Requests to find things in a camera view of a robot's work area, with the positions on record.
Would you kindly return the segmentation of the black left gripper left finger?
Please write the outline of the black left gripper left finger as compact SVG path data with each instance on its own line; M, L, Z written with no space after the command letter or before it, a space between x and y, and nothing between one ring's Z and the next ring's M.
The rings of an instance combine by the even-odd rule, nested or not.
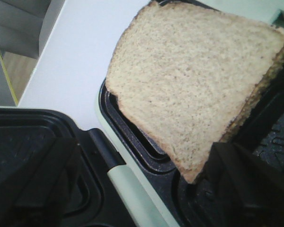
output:
M27 161L0 148L0 227L59 227L80 156L73 138L50 139Z

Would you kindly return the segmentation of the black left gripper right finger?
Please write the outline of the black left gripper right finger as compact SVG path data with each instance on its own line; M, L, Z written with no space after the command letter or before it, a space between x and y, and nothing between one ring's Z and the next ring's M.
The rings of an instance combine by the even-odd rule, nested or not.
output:
M215 142L204 166L224 227L284 227L284 174L240 145Z

